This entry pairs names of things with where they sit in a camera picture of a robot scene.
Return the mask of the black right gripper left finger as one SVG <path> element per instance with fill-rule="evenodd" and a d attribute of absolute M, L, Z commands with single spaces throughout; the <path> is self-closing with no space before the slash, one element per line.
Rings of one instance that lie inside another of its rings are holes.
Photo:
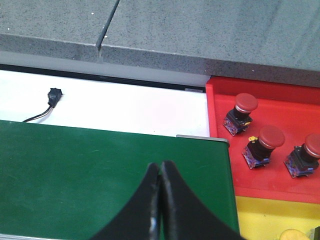
<path fill-rule="evenodd" d="M 92 240 L 158 240 L 160 238 L 160 180 L 156 163 L 146 173 L 126 205 Z"/>

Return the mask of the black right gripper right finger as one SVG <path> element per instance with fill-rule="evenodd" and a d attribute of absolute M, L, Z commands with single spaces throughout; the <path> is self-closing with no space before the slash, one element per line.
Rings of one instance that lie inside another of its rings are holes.
<path fill-rule="evenodd" d="M 161 164 L 161 202 L 166 240 L 242 240 L 187 185 L 176 164 Z"/>

